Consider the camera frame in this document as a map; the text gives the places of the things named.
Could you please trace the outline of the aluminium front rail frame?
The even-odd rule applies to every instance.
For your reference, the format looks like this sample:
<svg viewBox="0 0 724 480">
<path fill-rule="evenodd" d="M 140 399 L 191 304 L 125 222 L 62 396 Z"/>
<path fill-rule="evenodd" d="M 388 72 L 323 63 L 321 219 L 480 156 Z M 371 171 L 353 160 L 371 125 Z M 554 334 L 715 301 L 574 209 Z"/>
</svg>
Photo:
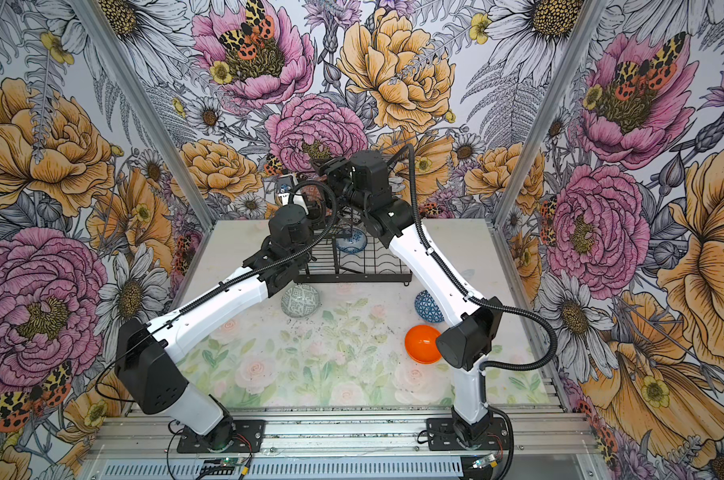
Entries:
<svg viewBox="0 0 724 480">
<path fill-rule="evenodd" d="M 556 405 L 509 405 L 514 442 L 503 457 L 511 479 L 607 479 L 610 474 L 585 415 Z M 194 479 L 205 461 L 247 458 L 251 479 L 491 478 L 475 470 L 485 451 L 431 451 L 419 440 L 426 420 L 444 409 L 242 410 L 263 420 L 258 453 L 180 454 L 180 429 L 166 417 L 132 410 L 106 421 L 86 455 L 82 479 Z"/>
</svg>

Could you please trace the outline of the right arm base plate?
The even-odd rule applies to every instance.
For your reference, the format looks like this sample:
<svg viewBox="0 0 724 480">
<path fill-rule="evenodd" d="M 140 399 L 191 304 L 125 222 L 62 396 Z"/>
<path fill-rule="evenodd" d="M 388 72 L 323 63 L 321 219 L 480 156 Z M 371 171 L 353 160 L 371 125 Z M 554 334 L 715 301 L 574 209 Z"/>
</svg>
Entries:
<svg viewBox="0 0 724 480">
<path fill-rule="evenodd" d="M 508 451 L 512 446 L 509 427 L 498 415 L 488 415 L 475 424 L 460 418 L 428 418 L 419 440 L 431 451 Z"/>
</svg>

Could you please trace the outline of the dark blue patterned bowl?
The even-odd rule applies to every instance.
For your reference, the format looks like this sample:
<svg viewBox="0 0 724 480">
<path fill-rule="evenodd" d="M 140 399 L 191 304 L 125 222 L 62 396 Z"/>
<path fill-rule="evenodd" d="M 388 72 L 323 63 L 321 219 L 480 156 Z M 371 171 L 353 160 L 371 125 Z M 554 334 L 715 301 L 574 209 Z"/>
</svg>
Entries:
<svg viewBox="0 0 724 480">
<path fill-rule="evenodd" d="M 414 309 L 417 315 L 427 323 L 438 324 L 445 321 L 439 305 L 427 290 L 417 294 L 414 300 Z"/>
</svg>

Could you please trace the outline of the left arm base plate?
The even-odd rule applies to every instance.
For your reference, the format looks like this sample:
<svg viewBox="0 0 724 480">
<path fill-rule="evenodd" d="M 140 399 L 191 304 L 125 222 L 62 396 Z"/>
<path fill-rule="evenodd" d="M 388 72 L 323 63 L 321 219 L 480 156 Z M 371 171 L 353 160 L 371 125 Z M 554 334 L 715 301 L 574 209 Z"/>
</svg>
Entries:
<svg viewBox="0 0 724 480">
<path fill-rule="evenodd" d="M 180 454 L 258 453 L 265 436 L 263 420 L 225 420 L 200 435 L 185 426 L 176 447 Z"/>
</svg>

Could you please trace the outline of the green patterned bowl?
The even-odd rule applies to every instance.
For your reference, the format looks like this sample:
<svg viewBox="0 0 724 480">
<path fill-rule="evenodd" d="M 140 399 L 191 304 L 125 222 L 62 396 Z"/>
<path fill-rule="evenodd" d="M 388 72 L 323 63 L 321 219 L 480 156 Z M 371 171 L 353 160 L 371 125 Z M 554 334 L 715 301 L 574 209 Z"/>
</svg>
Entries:
<svg viewBox="0 0 724 480">
<path fill-rule="evenodd" d="M 309 284 L 295 284 L 287 288 L 281 298 L 281 309 L 290 318 L 312 315 L 321 306 L 321 294 Z"/>
</svg>

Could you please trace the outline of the green circuit board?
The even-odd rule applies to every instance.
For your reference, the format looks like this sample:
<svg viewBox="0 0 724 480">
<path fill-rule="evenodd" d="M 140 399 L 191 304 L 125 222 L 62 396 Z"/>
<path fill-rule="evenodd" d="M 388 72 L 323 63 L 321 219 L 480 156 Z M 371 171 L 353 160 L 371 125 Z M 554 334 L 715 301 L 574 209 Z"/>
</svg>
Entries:
<svg viewBox="0 0 724 480">
<path fill-rule="evenodd" d="M 215 461 L 205 461 L 202 465 L 202 472 L 222 472 L 223 474 L 234 474 L 240 472 L 248 465 L 247 458 L 223 458 Z"/>
</svg>

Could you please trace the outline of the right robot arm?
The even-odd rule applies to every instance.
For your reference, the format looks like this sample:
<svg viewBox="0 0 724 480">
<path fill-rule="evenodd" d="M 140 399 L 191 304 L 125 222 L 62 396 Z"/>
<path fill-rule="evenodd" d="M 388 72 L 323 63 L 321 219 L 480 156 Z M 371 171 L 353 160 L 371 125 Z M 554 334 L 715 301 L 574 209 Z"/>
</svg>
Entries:
<svg viewBox="0 0 724 480">
<path fill-rule="evenodd" d="M 417 192 L 406 201 L 392 193 L 390 168 L 379 151 L 363 150 L 315 164 L 317 174 L 340 205 L 359 213 L 367 231 L 407 265 L 442 312 L 448 328 L 436 340 L 442 358 L 453 368 L 453 430 L 459 443 L 472 448 L 492 425 L 480 363 L 492 350 L 502 304 L 489 306 L 432 243 L 422 225 Z"/>
</svg>

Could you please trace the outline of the black wire dish rack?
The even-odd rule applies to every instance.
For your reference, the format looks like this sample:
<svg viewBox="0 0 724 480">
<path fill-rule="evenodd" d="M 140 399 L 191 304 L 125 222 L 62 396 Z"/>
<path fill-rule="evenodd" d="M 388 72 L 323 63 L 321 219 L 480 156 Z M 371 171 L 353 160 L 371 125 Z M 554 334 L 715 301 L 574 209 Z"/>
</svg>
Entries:
<svg viewBox="0 0 724 480">
<path fill-rule="evenodd" d="M 325 228 L 333 210 L 324 193 L 317 186 L 302 187 L 293 197 L 293 203 L 305 207 L 308 218 L 313 223 L 315 234 Z M 277 198 L 278 204 L 288 201 L 288 195 Z M 352 229 L 360 229 L 367 235 L 367 248 L 355 255 L 342 253 L 336 246 L 336 238 Z M 413 276 L 408 267 L 390 253 L 383 244 L 369 234 L 362 223 L 362 217 L 345 208 L 325 237 L 312 251 L 311 261 L 298 274 L 298 284 L 330 283 L 401 283 L 409 286 Z"/>
</svg>

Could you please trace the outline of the blue floral bowl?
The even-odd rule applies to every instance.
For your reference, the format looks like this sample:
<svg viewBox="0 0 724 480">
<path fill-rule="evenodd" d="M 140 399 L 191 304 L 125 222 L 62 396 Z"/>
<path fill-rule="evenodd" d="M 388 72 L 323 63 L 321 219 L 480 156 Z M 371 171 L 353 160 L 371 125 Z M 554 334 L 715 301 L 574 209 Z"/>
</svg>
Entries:
<svg viewBox="0 0 724 480">
<path fill-rule="evenodd" d="M 352 229 L 344 232 L 336 238 L 336 246 L 339 251 L 349 255 L 363 252 L 368 245 L 367 235 L 360 229 Z"/>
</svg>

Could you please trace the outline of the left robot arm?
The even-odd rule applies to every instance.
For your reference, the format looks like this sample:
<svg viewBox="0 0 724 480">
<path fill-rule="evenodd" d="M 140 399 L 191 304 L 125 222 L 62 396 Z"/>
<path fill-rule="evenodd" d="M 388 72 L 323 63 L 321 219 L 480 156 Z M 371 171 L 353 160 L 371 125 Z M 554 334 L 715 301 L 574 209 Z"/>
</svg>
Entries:
<svg viewBox="0 0 724 480">
<path fill-rule="evenodd" d="M 306 209 L 282 206 L 260 249 L 225 280 L 146 324 L 130 320 L 120 327 L 114 372 L 143 413 L 172 417 L 210 451 L 229 447 L 235 439 L 230 413 L 193 385 L 178 363 L 227 321 L 294 282 L 310 260 L 313 240 Z"/>
</svg>

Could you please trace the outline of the plain orange bowl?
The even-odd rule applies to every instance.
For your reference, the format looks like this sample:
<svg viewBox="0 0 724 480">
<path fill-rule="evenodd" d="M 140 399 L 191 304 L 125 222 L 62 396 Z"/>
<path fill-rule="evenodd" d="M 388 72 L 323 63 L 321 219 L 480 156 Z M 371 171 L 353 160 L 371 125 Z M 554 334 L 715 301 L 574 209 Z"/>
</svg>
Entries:
<svg viewBox="0 0 724 480">
<path fill-rule="evenodd" d="M 430 365 L 442 359 L 437 346 L 440 332 L 430 325 L 417 325 L 406 334 L 404 345 L 410 358 L 420 364 Z"/>
</svg>

